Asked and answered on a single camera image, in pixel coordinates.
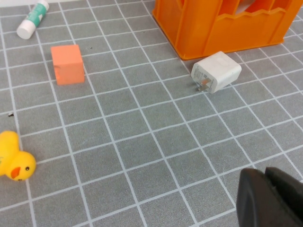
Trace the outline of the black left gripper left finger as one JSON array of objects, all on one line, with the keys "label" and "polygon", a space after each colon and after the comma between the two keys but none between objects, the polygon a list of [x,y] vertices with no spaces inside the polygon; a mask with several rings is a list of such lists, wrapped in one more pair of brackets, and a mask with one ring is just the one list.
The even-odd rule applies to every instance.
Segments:
[{"label": "black left gripper left finger", "polygon": [[301,227],[300,220],[266,177],[253,168],[241,170],[236,210],[241,227]]}]

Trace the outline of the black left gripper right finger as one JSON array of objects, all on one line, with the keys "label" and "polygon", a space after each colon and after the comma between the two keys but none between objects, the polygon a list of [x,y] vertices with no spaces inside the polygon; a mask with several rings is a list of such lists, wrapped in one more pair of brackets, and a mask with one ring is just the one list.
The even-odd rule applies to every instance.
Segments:
[{"label": "black left gripper right finger", "polygon": [[276,188],[290,210],[302,220],[303,183],[277,167],[267,167],[265,175]]}]

